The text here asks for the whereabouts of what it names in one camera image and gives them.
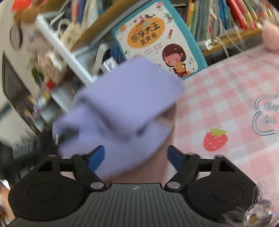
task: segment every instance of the beige wall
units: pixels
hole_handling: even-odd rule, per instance
[[[13,24],[13,13],[11,13],[11,6],[13,0],[4,0],[0,4],[0,66],[2,67],[2,52],[5,51],[9,61],[14,69],[25,83],[26,87],[32,94],[36,94],[39,88],[36,86],[30,70],[26,69],[29,63],[30,53],[27,51],[29,46],[29,34],[32,34],[34,25],[22,25],[23,30],[23,46],[19,51],[12,49],[9,41],[9,32]],[[45,47],[41,41],[36,41],[36,46]],[[0,79],[0,107],[7,102],[2,90],[2,77]],[[12,110],[0,122],[0,138],[7,140],[9,143],[16,143],[20,140],[20,135],[27,135],[25,130],[31,131],[26,123],[21,119],[15,110]]]

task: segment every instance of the strawberry print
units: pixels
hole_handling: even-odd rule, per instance
[[[210,129],[210,132],[205,135],[203,141],[203,147],[207,151],[217,151],[223,147],[228,141],[226,136],[227,132],[222,130],[220,127],[216,129]]]

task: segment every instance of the cartoon girl's hair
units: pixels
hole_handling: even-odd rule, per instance
[[[183,56],[181,57],[181,61],[182,62],[186,61],[186,53],[183,50],[183,48],[181,46],[177,45],[177,44],[172,43],[172,44],[167,45],[163,49],[162,58],[165,61],[165,57],[168,57],[172,54],[180,54],[180,53],[183,53]]]

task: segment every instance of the purple fabric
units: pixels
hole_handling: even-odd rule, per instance
[[[53,124],[53,135],[67,128],[79,135],[59,146],[63,158],[105,147],[96,174],[106,180],[149,159],[172,127],[157,121],[184,91],[181,79],[143,57],[133,58],[74,99],[73,109]]]

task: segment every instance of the pink checkered tablecloth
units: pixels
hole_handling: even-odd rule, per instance
[[[202,158],[223,154],[255,182],[279,185],[279,54],[264,46],[245,53],[265,62],[242,53],[185,80],[174,146]]]

